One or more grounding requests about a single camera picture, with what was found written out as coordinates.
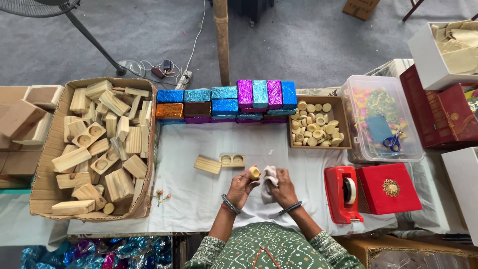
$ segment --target brown foil-wrapped block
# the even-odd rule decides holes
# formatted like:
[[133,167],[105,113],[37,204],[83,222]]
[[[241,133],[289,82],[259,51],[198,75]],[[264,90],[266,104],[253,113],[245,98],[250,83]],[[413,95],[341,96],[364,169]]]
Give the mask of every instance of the brown foil-wrapped block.
[[156,118],[164,119],[184,119],[183,104],[156,104]]
[[289,116],[271,116],[271,115],[266,115],[265,113],[263,117],[263,119],[266,119],[266,120],[283,120],[287,118],[289,118]]
[[211,102],[186,102],[186,103],[184,103],[184,116],[186,116],[186,117],[211,117]]

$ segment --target wooden pole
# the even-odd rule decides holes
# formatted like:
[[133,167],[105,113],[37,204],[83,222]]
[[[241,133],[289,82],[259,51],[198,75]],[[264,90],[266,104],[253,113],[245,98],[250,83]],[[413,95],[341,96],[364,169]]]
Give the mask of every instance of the wooden pole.
[[216,24],[217,58],[221,85],[231,86],[229,79],[229,30],[228,0],[213,0],[214,23]]

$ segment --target light blue foil-wrapped block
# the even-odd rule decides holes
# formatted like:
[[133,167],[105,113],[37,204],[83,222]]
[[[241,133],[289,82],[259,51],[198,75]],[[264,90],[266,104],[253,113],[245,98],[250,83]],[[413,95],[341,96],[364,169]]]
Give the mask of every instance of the light blue foil-wrapped block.
[[182,103],[184,90],[158,90],[156,101],[158,103]]
[[208,102],[211,101],[210,89],[184,90],[185,102]]
[[217,116],[212,116],[211,119],[215,120],[224,120],[224,119],[235,119],[237,115],[217,115]]
[[282,88],[282,109],[297,108],[297,95],[293,81],[281,81]]
[[231,99],[238,97],[238,87],[212,87],[211,98],[212,99]]
[[252,81],[252,107],[267,108],[269,95],[267,94],[267,82],[265,80]]
[[292,116],[295,114],[295,109],[269,109],[267,114],[271,116]]
[[262,113],[256,112],[256,113],[243,113],[239,114],[237,116],[238,120],[261,120],[262,119]]
[[186,124],[183,119],[165,119],[165,120],[158,120],[161,125],[172,125],[172,124]]
[[237,115],[239,113],[237,99],[213,99],[212,115]]

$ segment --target gold brooch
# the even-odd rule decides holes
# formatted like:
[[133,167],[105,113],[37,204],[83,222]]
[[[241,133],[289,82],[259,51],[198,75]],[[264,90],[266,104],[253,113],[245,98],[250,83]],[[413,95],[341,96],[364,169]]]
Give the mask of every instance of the gold brooch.
[[382,187],[383,187],[383,191],[391,197],[397,197],[398,194],[400,193],[400,188],[398,187],[397,182],[394,180],[386,179],[383,182]]

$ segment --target woman's left hand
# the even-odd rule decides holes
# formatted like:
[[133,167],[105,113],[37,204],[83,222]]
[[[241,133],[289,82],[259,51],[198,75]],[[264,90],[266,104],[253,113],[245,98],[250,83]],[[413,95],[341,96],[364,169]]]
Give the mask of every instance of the woman's left hand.
[[246,203],[250,191],[259,186],[259,184],[259,182],[253,182],[253,180],[250,179],[249,169],[242,171],[240,174],[232,178],[231,187],[229,188],[226,198],[231,204],[240,210]]

